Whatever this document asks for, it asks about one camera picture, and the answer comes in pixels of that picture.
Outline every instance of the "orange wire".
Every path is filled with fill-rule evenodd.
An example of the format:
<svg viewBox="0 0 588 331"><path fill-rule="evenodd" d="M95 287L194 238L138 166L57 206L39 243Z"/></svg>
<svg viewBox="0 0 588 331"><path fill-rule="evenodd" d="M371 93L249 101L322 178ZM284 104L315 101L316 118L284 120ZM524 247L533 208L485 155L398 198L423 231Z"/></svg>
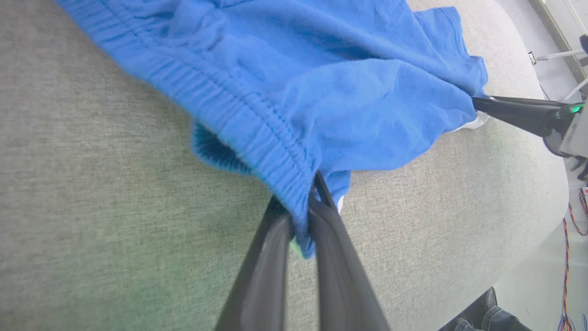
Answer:
<svg viewBox="0 0 588 331"><path fill-rule="evenodd" d="M580 199L584 199L583 195L584 195L584 193L580 193ZM578 225L576 224L576 218L574 217L574 213L572 212L572 205L568 203L567 208L570 210L570 216L572 217L572 223L574 223L576 231L578 231L578 233L580 233L581 236L585 236L585 237L588 236L588 231L582 232L580 230L580 228L578 227Z"/></svg>
<svg viewBox="0 0 588 331"><path fill-rule="evenodd" d="M563 219L563 229L566 233L566 275L563 286L563 317L565 322L562 323L562 331L572 331L572 321L567 317L567 280L569 275L569 264L570 264L570 244L568 240L567 223L566 219Z"/></svg>

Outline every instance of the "colorful wire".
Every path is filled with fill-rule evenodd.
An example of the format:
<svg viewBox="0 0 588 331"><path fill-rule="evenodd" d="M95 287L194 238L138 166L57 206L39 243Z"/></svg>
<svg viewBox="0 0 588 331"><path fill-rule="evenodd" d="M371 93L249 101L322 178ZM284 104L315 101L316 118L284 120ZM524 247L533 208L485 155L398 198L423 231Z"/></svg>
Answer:
<svg viewBox="0 0 588 331"><path fill-rule="evenodd" d="M584 210L584 213L588 217L588 206L586 205L586 200L584 200L584 192L580 192L580 204L582 205L582 209ZM580 228L578 227L578 224L576 224L576 218L574 217L574 212L572 212L572 205L567 204L567 208L570 210L570 215L572 217L572 223L574 223L576 231L578 231L578 233L581 236L585 236L585 237L588 236L588 230L586 230L586 232L582 232L580 230Z"/></svg>
<svg viewBox="0 0 588 331"><path fill-rule="evenodd" d="M570 242L568 240L567 223L566 219L563 219L563 231L566 235L566 273L563 281L563 313L562 319L560 320L560 326L557 328L560 331L575 331L576 327L572 320L567 317L567 280L570 271Z"/></svg>

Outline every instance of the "black shoe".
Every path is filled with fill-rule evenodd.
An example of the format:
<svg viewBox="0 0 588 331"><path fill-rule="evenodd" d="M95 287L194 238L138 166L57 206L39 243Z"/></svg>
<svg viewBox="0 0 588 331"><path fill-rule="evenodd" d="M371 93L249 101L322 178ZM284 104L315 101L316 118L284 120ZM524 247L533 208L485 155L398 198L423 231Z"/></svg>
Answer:
<svg viewBox="0 0 588 331"><path fill-rule="evenodd" d="M463 314L474 329L481 329L484 315L494 306L497 306L496 292L494 291L494 287L491 287L477 298L476 301L470 304L470 306L463 311Z"/></svg>

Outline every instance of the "blue shirt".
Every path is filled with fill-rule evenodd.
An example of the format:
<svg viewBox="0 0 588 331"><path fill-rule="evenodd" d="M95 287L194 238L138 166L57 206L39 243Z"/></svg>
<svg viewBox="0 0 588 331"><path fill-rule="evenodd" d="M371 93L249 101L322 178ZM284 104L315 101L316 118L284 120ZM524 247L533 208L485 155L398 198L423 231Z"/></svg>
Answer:
<svg viewBox="0 0 588 331"><path fill-rule="evenodd" d="M204 162L259 177L305 256L313 176L390 170L475 119L483 60L454 8L405 0L58 0L126 72L194 119Z"/></svg>

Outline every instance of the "gray fabric surface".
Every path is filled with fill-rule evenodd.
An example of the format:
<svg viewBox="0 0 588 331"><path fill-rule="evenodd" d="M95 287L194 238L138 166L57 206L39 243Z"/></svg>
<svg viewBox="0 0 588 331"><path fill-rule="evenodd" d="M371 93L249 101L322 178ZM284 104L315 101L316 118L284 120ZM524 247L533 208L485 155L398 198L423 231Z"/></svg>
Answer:
<svg viewBox="0 0 588 331"><path fill-rule="evenodd" d="M458 7L489 94L541 97L496 3L412 5ZM183 111L51 1L0 7L0 330L211 329L269 193L200 163ZM490 120L404 168L354 173L343 219L393 328L435 330L566 203L561 159ZM316 329L314 263L291 259L289 330Z"/></svg>

